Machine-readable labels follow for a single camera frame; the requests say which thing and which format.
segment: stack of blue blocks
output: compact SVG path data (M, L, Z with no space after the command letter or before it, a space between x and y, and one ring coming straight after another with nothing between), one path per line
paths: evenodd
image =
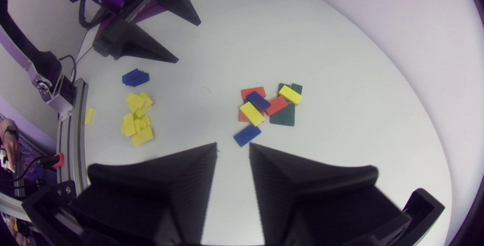
M143 72L139 69L134 69L123 75L123 84L128 86L137 87L140 84L150 80L150 74Z

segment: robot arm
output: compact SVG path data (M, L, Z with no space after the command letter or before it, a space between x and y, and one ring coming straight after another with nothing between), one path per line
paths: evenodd
M200 24L190 0L93 1L114 15L96 37L93 47L101 55L112 55L116 60L122 56L134 56L164 62L178 61L177 57L132 23L148 4L160 5L195 25ZM0 0L0 43L25 69L42 99L59 113L59 119L63 121L71 115L76 90L74 83L62 75L62 66L53 53L38 51L26 38L8 14L7 4L7 0Z

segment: black cable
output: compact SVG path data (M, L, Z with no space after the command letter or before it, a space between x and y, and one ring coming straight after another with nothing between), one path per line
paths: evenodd
M85 29L90 29L96 26L108 14L107 10L104 9L104 7L101 7L96 13L96 15L94 16L94 18L92 19L92 22L87 22L85 13L86 13L86 0L81 0L81 2L79 3L79 24L81 24L81 26L84 27Z
M19 181L20 179L22 179L25 174L27 173L27 171L29 170L29 168L33 165L33 163L37 162L38 160L42 159L43 156L40 156L38 158L35 158L34 160L32 160L32 162L29 163L29 165L27 165L26 169L24 170L24 172L22 173L22 175L20 175L20 177L17 177L15 179L0 179L0 183L11 183L11 182L17 182Z
M74 59L74 57L72 55L66 55L64 57L61 57L59 58L59 61L62 61L66 58L71 58L72 59L72 63L74 64L74 66L72 67L72 70L71 70L71 82L75 82L76 81L76 76L78 74L78 62L82 59L82 57L84 57L84 55L86 55L86 53L88 53L88 51L92 48L93 46L91 46L90 48L88 48L88 50L86 50L86 52L81 56L81 58L79 58L79 60L76 62L76 59Z
M84 57L84 55L86 55L91 50L92 47L93 46L91 46L90 48L88 48L88 50L86 50L86 52L81 56L81 58L79 58L78 63L81 62L82 57Z
M72 63L74 64L74 66L72 67L72 70L71 70L71 77L72 77L72 73L74 73L74 79L76 79L76 74L78 72L78 69L76 67L76 65L77 65L76 64L76 59L74 59L74 57L72 55L68 54L68 55L66 55L64 57L60 57L59 58L59 61L62 61L64 59L66 59L66 58L71 58L72 59Z

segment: white tabletop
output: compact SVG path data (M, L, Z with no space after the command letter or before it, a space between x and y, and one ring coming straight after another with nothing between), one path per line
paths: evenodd
M202 243L263 244L248 145L233 135L240 90L280 82L303 86L295 127L259 127L255 143L338 166L378 167L377 187L399 208L422 187L446 209L419 246L443 245L451 184L437 134L417 96L394 64L355 25L322 0L192 0L202 24L170 12L138 25L180 58L177 64L91 50L78 64L89 84L86 165L120 165L217 142ZM92 39L86 39L83 48ZM127 87L121 76L139 68L151 80ZM155 139L138 148L119 131L124 99L145 91Z

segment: metal frame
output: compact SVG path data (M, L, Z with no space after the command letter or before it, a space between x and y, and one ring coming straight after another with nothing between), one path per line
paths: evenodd
M72 105L72 115L59 121L57 128L57 152L64 154L64 165L57 169L57 182L68 180L76 184L80 194L88 187L86 160L84 155L84 122L88 85L83 79L76 82L76 98Z
M22 201L16 200L0 192L0 211L12 217L31 222L29 216L22 207Z

